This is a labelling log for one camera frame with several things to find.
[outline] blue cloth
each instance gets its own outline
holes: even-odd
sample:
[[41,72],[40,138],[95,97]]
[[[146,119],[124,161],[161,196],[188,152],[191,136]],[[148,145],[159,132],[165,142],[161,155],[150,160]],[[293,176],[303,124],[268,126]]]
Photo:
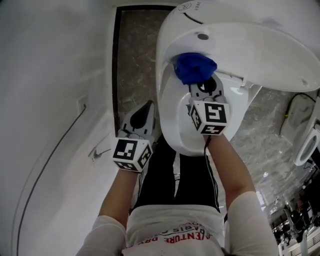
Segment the blue cloth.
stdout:
[[217,70],[217,64],[200,53],[183,53],[174,67],[176,76],[184,85],[207,81]]

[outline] toilet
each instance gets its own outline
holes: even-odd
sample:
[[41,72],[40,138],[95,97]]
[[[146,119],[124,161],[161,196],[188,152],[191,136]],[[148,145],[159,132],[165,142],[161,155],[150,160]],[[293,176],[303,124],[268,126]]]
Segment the toilet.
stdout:
[[320,144],[320,97],[313,102],[305,95],[292,99],[280,135],[293,148],[293,162],[302,166]]
[[205,143],[189,116],[189,87],[174,70],[183,53],[199,53],[217,63],[212,77],[222,84],[229,104],[230,121],[224,130],[228,140],[262,87],[290,92],[320,87],[319,59],[289,34],[220,2],[200,0],[177,6],[164,20],[157,39],[156,92],[162,133],[175,151],[186,156],[203,155]]

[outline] black wire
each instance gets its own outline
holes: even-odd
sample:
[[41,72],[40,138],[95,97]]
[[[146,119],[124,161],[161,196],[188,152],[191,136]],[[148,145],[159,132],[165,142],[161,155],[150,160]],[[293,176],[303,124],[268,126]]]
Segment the black wire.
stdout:
[[27,210],[27,206],[29,204],[29,201],[30,201],[30,198],[35,190],[35,187],[40,179],[40,176],[42,175],[42,173],[44,172],[45,168],[47,167],[51,157],[53,156],[53,154],[55,153],[57,147],[60,145],[60,143],[62,142],[62,140],[65,138],[65,136],[67,135],[67,133],[71,130],[71,128],[74,126],[74,124],[76,123],[76,121],[81,117],[81,115],[85,112],[87,106],[84,104],[84,108],[82,110],[82,112],[78,115],[78,117],[74,120],[74,122],[71,124],[71,126],[69,127],[69,129],[64,133],[64,135],[61,137],[61,139],[59,140],[59,142],[55,145],[53,151],[51,152],[51,154],[49,155],[48,159],[46,160],[44,166],[42,167],[38,177],[36,178],[34,184],[33,184],[33,187],[31,189],[31,192],[26,200],[26,203],[24,205],[24,208],[23,208],[23,212],[22,212],[22,216],[21,216],[21,220],[20,220],[20,224],[19,224],[19,229],[18,229],[18,237],[17,237],[17,242],[16,242],[16,256],[19,256],[19,241],[20,241],[20,232],[21,232],[21,227],[22,227],[22,223],[23,223],[23,220],[24,220],[24,217],[25,217],[25,213],[26,213],[26,210]]
[[283,120],[283,122],[282,122],[282,124],[281,124],[280,133],[281,133],[282,126],[284,125],[286,119],[288,118],[288,114],[289,114],[289,110],[290,110],[290,107],[291,107],[291,103],[292,103],[292,101],[294,100],[294,98],[297,97],[298,95],[304,95],[304,96],[308,97],[309,99],[311,99],[313,102],[316,102],[311,96],[309,96],[309,95],[306,94],[306,93],[300,92],[300,93],[295,94],[295,95],[290,99],[290,101],[289,101],[289,103],[288,103],[288,106],[286,107],[285,114],[284,114],[284,115],[285,115],[285,118],[284,118],[284,120]]
[[206,154],[206,149],[207,149],[210,141],[211,141],[211,135],[206,139],[206,142],[205,142],[205,145],[204,145],[204,149],[203,149],[203,155],[204,155],[204,158],[205,158],[206,167],[208,169],[208,172],[209,172],[209,175],[211,177],[212,184],[213,184],[215,206],[216,206],[216,209],[218,210],[218,212],[220,212],[220,210],[219,210],[219,202],[218,202],[219,188],[218,188],[218,184],[216,182],[216,179],[214,178],[214,174],[212,172],[212,169],[210,167],[209,158],[208,158],[208,156]]
[[141,192],[141,185],[142,185],[142,179],[143,179],[143,176],[144,176],[144,171],[142,171],[140,173],[140,176],[139,176],[139,189],[138,189],[138,197],[140,195],[140,192]]
[[108,152],[108,151],[110,151],[110,150],[111,150],[111,148],[108,149],[108,150],[105,150],[105,151],[103,151],[103,152],[101,152],[101,153],[99,153],[99,154],[97,154],[97,150],[96,150],[96,151],[94,152],[93,157],[94,157],[95,159],[100,158],[104,153],[106,153],[106,152]]
[[304,95],[304,96],[307,96],[309,99],[311,99],[313,102],[316,102],[311,96],[309,96],[308,94],[305,94],[303,92],[300,92],[300,93],[297,93],[296,95],[294,95],[290,101],[289,101],[289,104],[288,104],[288,107],[286,108],[286,111],[285,111],[285,114],[288,115],[289,114],[289,109],[291,107],[291,103],[292,101],[294,100],[295,97],[297,97],[298,95]]
[[304,170],[305,170],[305,169],[308,169],[308,168],[313,169],[313,167],[314,167],[313,164],[310,165],[309,162],[305,162],[305,163],[304,163],[304,166],[303,166],[303,169],[304,169]]

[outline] floor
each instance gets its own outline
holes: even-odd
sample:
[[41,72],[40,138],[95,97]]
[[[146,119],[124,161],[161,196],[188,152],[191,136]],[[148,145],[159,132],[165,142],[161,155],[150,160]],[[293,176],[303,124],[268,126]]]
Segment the floor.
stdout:
[[[158,31],[167,10],[129,10],[121,17],[118,45],[118,112],[120,123],[137,104],[156,99],[155,58]],[[287,105],[294,93],[262,88],[248,108],[242,124],[231,140],[247,165],[254,181],[261,207],[270,218],[282,209],[302,186],[308,169],[297,167],[292,148],[280,137]],[[156,114],[154,135],[161,134]],[[174,169],[179,173],[179,156]],[[219,182],[219,203],[225,210],[225,194]]]

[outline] white wall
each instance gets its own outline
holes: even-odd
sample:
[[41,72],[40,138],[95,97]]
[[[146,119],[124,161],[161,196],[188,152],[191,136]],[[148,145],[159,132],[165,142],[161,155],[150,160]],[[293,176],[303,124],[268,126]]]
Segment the white wall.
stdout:
[[[106,0],[3,0],[0,4],[2,256],[15,251],[12,230],[17,231],[23,204],[50,152],[77,117],[77,99],[83,95],[89,96],[89,108],[59,146],[30,200],[20,255],[73,254],[79,237],[92,225],[79,222],[97,211],[84,203],[100,204],[101,196],[94,197],[95,186],[101,192],[97,195],[104,196],[115,175],[112,168],[103,173],[102,168],[90,169],[86,162],[90,146],[84,144],[102,117],[113,121],[112,108],[107,106],[111,84],[106,83],[110,12]],[[66,227],[76,230],[65,233]]]

